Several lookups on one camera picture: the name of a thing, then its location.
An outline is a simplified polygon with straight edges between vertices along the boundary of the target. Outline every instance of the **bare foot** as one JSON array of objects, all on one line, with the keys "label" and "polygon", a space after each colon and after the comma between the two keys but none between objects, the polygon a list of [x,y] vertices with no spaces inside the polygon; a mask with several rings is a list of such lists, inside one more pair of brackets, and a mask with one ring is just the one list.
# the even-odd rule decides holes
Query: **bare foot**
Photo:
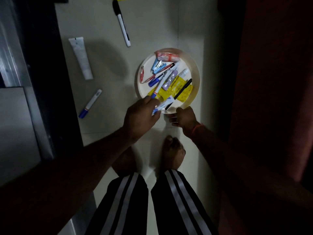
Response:
[{"label": "bare foot", "polygon": [[162,147],[162,162],[160,173],[166,172],[169,169],[177,170],[182,164],[185,155],[186,150],[178,138],[173,138],[170,135],[167,136],[163,142]]},{"label": "bare foot", "polygon": [[137,172],[137,166],[135,161],[135,154],[131,147],[126,149],[112,164],[113,170],[119,177],[130,175],[133,172]]}]

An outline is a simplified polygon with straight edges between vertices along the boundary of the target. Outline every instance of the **round tray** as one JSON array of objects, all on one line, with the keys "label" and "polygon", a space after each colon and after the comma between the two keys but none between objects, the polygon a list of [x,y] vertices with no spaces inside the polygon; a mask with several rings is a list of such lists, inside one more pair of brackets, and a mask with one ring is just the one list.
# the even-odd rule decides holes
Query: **round tray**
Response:
[{"label": "round tray", "polygon": [[151,54],[149,57],[147,57],[142,62],[142,64],[139,66],[138,73],[136,76],[136,84],[135,85],[136,85],[137,94],[139,94],[138,97],[140,97],[140,98],[144,98],[156,86],[156,85],[154,85],[153,87],[149,87],[148,83],[140,83],[140,73],[141,73],[142,66],[143,66],[144,71],[145,71],[143,81],[147,80],[149,77],[152,76],[151,67],[152,67],[152,65],[156,59],[156,53],[157,52],[166,52],[166,53],[178,54],[180,59],[181,59],[181,63],[177,68],[178,73],[180,73],[185,68],[189,68],[189,72],[184,77],[184,80],[188,80],[190,78],[192,78],[192,80],[193,80],[191,85],[193,85],[194,88],[193,88],[192,92],[190,93],[188,99],[184,103],[180,102],[178,100],[175,100],[175,102],[167,110],[162,109],[162,113],[164,113],[164,114],[173,114],[173,113],[176,113],[176,109],[178,107],[182,107],[183,109],[185,109],[196,98],[196,96],[198,94],[199,87],[200,87],[200,74],[199,74],[198,66],[195,63],[195,61],[190,57],[189,54],[187,54],[187,53],[185,53],[179,49],[164,48],[164,49],[160,49],[160,50],[156,51],[154,54]]}]

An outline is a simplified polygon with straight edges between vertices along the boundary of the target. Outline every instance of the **pants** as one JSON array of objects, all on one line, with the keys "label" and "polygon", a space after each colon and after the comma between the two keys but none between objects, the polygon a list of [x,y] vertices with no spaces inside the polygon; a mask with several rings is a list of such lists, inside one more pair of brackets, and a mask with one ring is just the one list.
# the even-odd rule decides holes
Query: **pants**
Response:
[{"label": "pants", "polygon": [[[151,190],[158,232],[163,234],[218,234],[202,203],[182,173],[168,170]],[[119,177],[97,208],[85,235],[147,234],[148,188],[133,173]]]}]

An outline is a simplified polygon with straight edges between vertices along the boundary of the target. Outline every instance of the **person's left hand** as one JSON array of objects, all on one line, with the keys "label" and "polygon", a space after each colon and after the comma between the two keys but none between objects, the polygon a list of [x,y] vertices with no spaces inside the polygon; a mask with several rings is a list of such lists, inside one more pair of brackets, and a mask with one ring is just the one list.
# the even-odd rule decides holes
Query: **person's left hand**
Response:
[{"label": "person's left hand", "polygon": [[159,104],[158,99],[151,99],[147,95],[127,109],[122,128],[130,137],[132,143],[137,142],[158,121],[161,111],[156,112],[153,116],[152,112]]}]

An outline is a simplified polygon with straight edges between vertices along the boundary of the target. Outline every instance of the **red thread bracelet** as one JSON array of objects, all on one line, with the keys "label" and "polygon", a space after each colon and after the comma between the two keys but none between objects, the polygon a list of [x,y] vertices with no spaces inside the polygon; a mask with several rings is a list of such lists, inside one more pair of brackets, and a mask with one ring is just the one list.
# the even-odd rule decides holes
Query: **red thread bracelet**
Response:
[{"label": "red thread bracelet", "polygon": [[191,131],[191,135],[193,135],[194,131],[196,130],[196,128],[198,128],[200,126],[204,126],[204,125],[203,124],[198,124],[198,125],[194,126],[193,130]]}]

